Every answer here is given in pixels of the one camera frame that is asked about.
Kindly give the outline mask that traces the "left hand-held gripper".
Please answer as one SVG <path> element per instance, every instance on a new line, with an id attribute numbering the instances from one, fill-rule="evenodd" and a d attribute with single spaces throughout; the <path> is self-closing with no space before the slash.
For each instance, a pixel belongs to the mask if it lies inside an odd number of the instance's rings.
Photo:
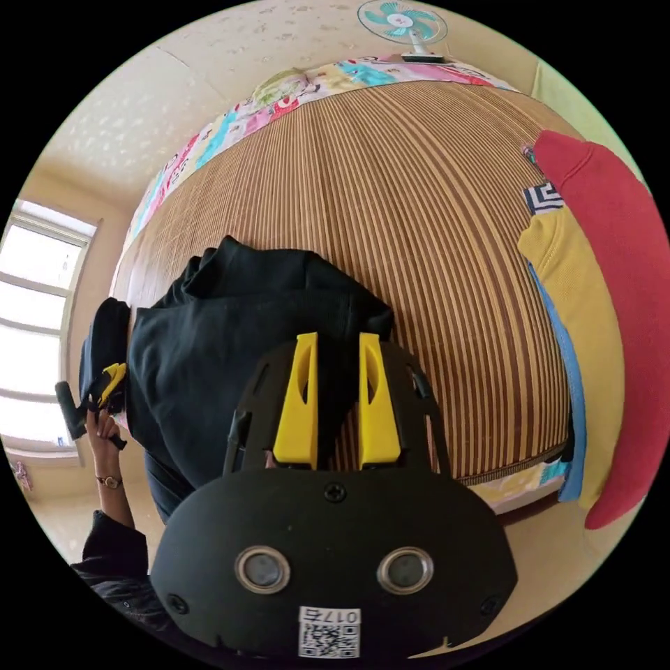
<path id="1" fill-rule="evenodd" d="M 98 378 L 89 385 L 79 405 L 75 404 L 70 385 L 66 381 L 55 385 L 55 397 L 72 440 L 78 440 L 86 433 L 88 412 L 97 417 L 100 409 L 109 405 L 117 387 L 126 376 L 126 369 L 126 363 L 115 363 L 106 367 L 103 378 Z"/>

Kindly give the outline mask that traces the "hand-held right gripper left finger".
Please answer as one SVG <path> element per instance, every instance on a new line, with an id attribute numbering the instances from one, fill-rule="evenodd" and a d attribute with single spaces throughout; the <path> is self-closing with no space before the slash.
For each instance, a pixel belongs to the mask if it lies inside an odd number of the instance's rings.
<path id="1" fill-rule="evenodd" d="M 273 446 L 280 466 L 318 466 L 318 334 L 297 337 Z"/>

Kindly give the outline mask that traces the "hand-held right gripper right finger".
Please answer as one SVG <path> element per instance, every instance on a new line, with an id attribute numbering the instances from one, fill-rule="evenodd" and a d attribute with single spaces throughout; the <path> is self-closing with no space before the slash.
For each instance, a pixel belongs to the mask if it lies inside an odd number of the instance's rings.
<path id="1" fill-rule="evenodd" d="M 359 335 L 359 468 L 395 464 L 401 455 L 379 336 Z"/>

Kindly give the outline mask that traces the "person's left hand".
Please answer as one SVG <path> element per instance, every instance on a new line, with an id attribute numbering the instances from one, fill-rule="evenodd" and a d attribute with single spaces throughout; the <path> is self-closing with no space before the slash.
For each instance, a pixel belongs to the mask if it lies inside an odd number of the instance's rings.
<path id="1" fill-rule="evenodd" d="M 120 437 L 120 430 L 114 417 L 106 410 L 101 410 L 98 414 L 88 410 L 86 431 L 96 476 L 120 479 L 120 449 L 112 442 L 112 438 Z"/>

